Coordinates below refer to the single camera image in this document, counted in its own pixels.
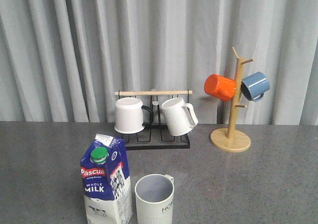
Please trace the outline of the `cream HOME mug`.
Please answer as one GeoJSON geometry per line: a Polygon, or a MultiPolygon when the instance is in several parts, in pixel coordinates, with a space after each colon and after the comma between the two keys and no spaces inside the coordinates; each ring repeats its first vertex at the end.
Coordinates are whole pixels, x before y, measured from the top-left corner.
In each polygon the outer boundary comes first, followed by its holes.
{"type": "Polygon", "coordinates": [[[149,174],[135,185],[137,223],[170,224],[173,217],[174,178],[149,174]]]}

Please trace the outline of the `blue white milk carton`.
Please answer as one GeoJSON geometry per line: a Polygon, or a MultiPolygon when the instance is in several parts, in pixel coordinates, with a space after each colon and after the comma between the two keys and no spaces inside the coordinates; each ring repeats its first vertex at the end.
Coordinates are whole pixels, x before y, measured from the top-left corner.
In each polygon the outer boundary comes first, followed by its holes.
{"type": "Polygon", "coordinates": [[[80,161],[89,224],[127,224],[132,215],[131,178],[125,141],[96,134],[80,161]]]}

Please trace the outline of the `white ribbed mug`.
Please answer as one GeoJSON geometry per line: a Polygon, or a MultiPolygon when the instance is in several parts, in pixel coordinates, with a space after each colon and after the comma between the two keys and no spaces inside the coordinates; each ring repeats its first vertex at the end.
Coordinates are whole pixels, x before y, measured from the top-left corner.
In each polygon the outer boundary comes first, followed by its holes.
{"type": "Polygon", "coordinates": [[[165,101],[160,110],[172,136],[185,135],[198,124],[193,105],[185,103],[182,97],[165,101]]]}

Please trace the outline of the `orange mug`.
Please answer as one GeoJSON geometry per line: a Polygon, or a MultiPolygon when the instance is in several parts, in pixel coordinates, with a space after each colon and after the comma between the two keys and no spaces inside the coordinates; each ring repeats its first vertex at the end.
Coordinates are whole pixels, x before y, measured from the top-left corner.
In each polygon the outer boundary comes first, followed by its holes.
{"type": "Polygon", "coordinates": [[[204,84],[206,94],[219,98],[222,101],[229,101],[236,93],[236,82],[218,74],[210,75],[204,84]]]}

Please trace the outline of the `wooden mug tree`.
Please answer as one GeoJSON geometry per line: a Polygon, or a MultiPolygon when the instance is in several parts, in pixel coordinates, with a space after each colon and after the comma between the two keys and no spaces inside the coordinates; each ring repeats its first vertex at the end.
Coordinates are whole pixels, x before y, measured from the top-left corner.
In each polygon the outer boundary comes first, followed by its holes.
{"type": "Polygon", "coordinates": [[[250,148],[250,137],[242,131],[236,129],[236,121],[239,108],[246,108],[246,105],[239,103],[241,96],[241,81],[244,72],[244,65],[253,62],[254,59],[245,60],[238,55],[235,47],[232,47],[233,53],[237,59],[235,82],[236,93],[231,99],[231,110],[229,115],[229,123],[227,128],[215,129],[210,134],[211,142],[218,148],[228,152],[243,152],[250,148]]]}

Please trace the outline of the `blue mug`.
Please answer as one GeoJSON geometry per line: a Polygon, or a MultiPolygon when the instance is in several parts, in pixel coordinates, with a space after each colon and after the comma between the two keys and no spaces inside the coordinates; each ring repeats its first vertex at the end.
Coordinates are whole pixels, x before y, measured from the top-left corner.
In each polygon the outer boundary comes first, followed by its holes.
{"type": "Polygon", "coordinates": [[[241,92],[249,101],[261,100],[264,93],[270,89],[268,78],[262,72],[251,74],[241,81],[241,92]]]}

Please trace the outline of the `grey curtain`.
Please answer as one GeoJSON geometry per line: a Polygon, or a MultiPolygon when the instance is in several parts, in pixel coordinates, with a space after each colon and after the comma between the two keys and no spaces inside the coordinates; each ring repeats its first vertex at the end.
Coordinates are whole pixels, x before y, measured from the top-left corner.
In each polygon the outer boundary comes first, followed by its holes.
{"type": "Polygon", "coordinates": [[[318,123],[318,0],[0,0],[0,119],[113,122],[118,90],[190,89],[226,123],[203,85],[234,51],[271,85],[238,123],[318,123]]]}

